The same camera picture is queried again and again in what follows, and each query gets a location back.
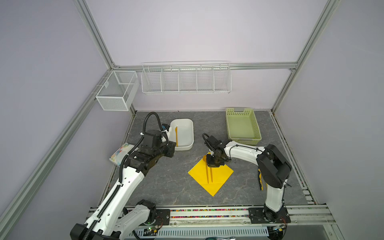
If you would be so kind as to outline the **orange plastic fork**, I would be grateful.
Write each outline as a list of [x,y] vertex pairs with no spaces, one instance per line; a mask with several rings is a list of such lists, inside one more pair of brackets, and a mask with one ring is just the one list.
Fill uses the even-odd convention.
[[213,180],[213,169],[210,168],[210,180],[211,180],[211,184],[214,182]]

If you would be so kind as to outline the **orange plastic spoon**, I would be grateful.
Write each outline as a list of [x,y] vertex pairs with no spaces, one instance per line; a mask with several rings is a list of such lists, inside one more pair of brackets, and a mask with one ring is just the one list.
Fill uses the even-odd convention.
[[205,165],[206,168],[206,179],[207,179],[207,184],[210,183],[210,174],[209,174],[209,167]]

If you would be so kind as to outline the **yellow paper napkin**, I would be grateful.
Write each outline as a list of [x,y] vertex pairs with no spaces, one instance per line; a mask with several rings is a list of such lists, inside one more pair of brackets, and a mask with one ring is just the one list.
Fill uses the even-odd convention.
[[233,170],[224,165],[218,168],[211,168],[208,166],[207,154],[191,169],[188,174],[212,197],[222,188],[227,180],[233,174]]

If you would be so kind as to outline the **white oval plastic tub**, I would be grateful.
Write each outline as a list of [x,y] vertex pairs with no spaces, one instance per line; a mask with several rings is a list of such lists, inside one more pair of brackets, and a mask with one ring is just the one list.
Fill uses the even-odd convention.
[[171,122],[170,141],[175,142],[175,127],[178,126],[178,147],[175,151],[189,151],[194,144],[194,123],[191,119],[175,119]]

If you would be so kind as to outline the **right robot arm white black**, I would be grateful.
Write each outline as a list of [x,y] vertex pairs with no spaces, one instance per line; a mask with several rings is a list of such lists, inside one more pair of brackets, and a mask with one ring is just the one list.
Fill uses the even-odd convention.
[[210,150],[206,155],[207,167],[213,169],[225,166],[232,158],[255,164],[261,176],[260,180],[267,187],[264,219],[269,223],[281,220],[287,224],[291,221],[285,207],[284,192],[292,165],[275,145],[269,144],[266,147],[242,145],[232,140],[221,141],[206,133],[203,133],[202,137]]

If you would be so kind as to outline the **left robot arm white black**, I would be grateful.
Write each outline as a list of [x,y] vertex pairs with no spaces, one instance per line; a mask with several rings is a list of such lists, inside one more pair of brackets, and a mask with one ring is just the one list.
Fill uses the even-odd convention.
[[169,125],[162,125],[155,112],[147,114],[140,140],[123,157],[119,178],[94,214],[83,224],[75,224],[72,240],[124,240],[141,224],[156,220],[156,204],[141,200],[123,217],[129,198],[160,158],[174,156],[176,143],[169,139]]

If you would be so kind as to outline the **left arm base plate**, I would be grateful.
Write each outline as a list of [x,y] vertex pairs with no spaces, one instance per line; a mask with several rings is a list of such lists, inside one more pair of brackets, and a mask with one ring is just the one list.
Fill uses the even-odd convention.
[[150,211],[148,219],[143,223],[146,226],[168,226],[171,220],[170,209],[156,209],[156,211]]

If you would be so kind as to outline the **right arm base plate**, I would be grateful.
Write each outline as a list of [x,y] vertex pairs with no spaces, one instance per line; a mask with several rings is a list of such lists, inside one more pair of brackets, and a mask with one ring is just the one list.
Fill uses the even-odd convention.
[[249,219],[252,224],[289,224],[291,218],[285,206],[278,212],[273,212],[267,207],[248,208]]

